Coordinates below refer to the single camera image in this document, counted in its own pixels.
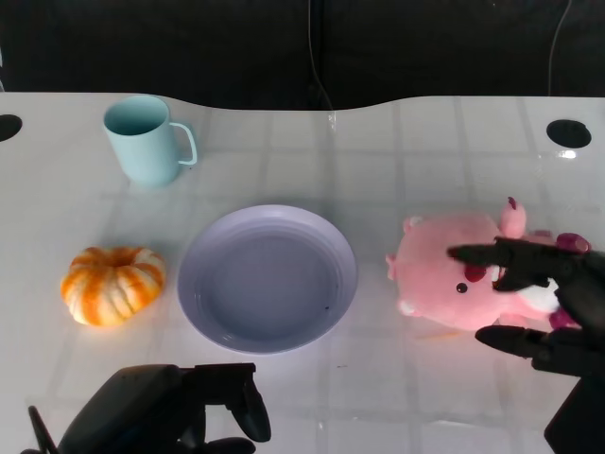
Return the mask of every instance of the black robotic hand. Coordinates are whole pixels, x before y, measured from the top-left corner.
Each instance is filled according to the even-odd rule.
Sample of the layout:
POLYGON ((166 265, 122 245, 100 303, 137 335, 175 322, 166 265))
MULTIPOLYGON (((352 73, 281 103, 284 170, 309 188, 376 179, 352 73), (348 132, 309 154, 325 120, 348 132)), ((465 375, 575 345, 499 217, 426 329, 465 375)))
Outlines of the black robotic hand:
POLYGON ((493 325, 481 328, 475 337, 497 350, 531 358, 534 369, 580 377, 544 436, 556 454, 605 452, 605 255, 507 238, 448 253, 466 264, 505 268, 497 291, 546 287, 548 278, 555 280, 561 307, 580 329, 545 333, 493 325))
POLYGON ((251 454, 254 444, 245 438, 206 443, 205 408, 224 405, 250 439, 268 441, 271 429, 254 371, 254 364, 122 369, 84 406, 57 447, 30 407, 39 450, 23 454, 251 454))

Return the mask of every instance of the mug handle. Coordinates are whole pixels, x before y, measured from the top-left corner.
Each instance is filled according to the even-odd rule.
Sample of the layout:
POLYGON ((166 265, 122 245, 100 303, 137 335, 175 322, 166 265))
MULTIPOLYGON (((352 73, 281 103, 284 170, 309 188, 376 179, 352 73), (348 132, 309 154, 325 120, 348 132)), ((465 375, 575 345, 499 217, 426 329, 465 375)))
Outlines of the mug handle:
POLYGON ((183 128, 185 132, 187 132, 187 137, 189 138, 189 143, 191 144, 192 158, 191 161, 179 161, 179 164, 183 164, 184 166, 192 166, 198 161, 198 148, 196 147, 196 141, 193 140, 193 134, 191 133, 191 130, 182 123, 177 123, 174 121, 170 122, 170 126, 178 126, 179 128, 183 128))

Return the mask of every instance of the pink plush toy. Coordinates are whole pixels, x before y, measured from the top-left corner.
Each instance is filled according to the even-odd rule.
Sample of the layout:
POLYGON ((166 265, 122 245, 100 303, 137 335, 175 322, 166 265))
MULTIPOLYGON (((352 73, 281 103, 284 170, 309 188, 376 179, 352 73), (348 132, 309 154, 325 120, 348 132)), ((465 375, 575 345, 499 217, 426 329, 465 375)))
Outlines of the pink plush toy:
POLYGON ((549 232, 525 236, 526 221, 525 208, 513 198, 502 211, 499 227, 485 214, 406 219, 397 255, 387 256, 389 279, 396 280, 399 287, 399 310, 408 316, 473 331, 496 321, 524 326, 526 318, 551 321, 555 327, 570 324, 554 295, 554 281, 548 288, 497 292, 493 284, 503 270, 465 266, 446 254, 452 246, 490 244, 497 236, 557 244, 581 252, 590 248, 575 234, 560 235, 556 242, 549 232))

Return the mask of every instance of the cable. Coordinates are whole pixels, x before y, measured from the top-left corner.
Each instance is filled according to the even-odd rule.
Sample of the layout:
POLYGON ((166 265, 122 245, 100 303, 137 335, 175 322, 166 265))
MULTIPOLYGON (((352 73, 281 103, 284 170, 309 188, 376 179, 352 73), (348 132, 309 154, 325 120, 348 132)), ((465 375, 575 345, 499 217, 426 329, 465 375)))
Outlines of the cable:
POLYGON ((559 24, 557 25, 557 29, 555 30, 555 36, 553 36, 553 38, 552 38, 552 44, 550 45, 550 56, 548 57, 548 95, 549 96, 552 95, 552 58, 555 55, 555 45, 557 44, 557 38, 559 37, 559 32, 561 31, 561 27, 563 25, 563 21, 565 20, 565 16, 567 16, 567 12, 569 12, 569 9, 571 8, 571 4, 573 2, 574 2, 574 0, 569 0, 569 2, 567 3, 567 8, 565 8, 565 11, 563 12, 563 16, 561 16, 559 24))
POLYGON ((308 0, 308 21, 307 21, 307 39, 309 42, 309 56, 311 57, 311 69, 313 70, 313 77, 315 79, 315 82, 318 84, 318 86, 320 87, 321 93, 323 94, 323 96, 325 97, 325 100, 328 104, 328 108, 333 111, 334 107, 332 107, 332 101, 330 101, 330 97, 328 96, 328 92, 325 91, 325 88, 323 88, 323 84, 321 83, 320 80, 320 76, 318 75, 318 71, 315 68, 315 59, 313 58, 313 45, 311 45, 311 1, 312 0, 308 0))

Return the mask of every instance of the stuffed animal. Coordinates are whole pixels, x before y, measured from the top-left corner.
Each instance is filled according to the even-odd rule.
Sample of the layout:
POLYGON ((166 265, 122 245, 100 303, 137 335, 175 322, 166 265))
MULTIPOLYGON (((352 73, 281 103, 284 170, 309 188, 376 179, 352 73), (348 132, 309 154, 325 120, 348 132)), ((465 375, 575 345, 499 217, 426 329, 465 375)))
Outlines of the stuffed animal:
POLYGON ((88 248, 60 283, 60 294, 76 322, 123 323, 149 305, 165 281, 162 258, 145 248, 88 248))
POLYGON ((457 245, 490 244, 497 236, 557 244, 581 252, 590 248, 575 234, 563 234, 556 241, 549 232, 526 236, 526 221, 525 208, 513 198, 503 209, 499 226, 486 214, 406 219, 399 251, 387 256, 389 278, 399 287, 399 310, 407 316, 422 316, 473 331, 496 321, 521 326, 527 319, 550 321, 553 326, 570 324, 571 319, 554 295, 554 281, 548 288, 497 292, 493 286, 503 270, 464 265, 446 253, 457 245))

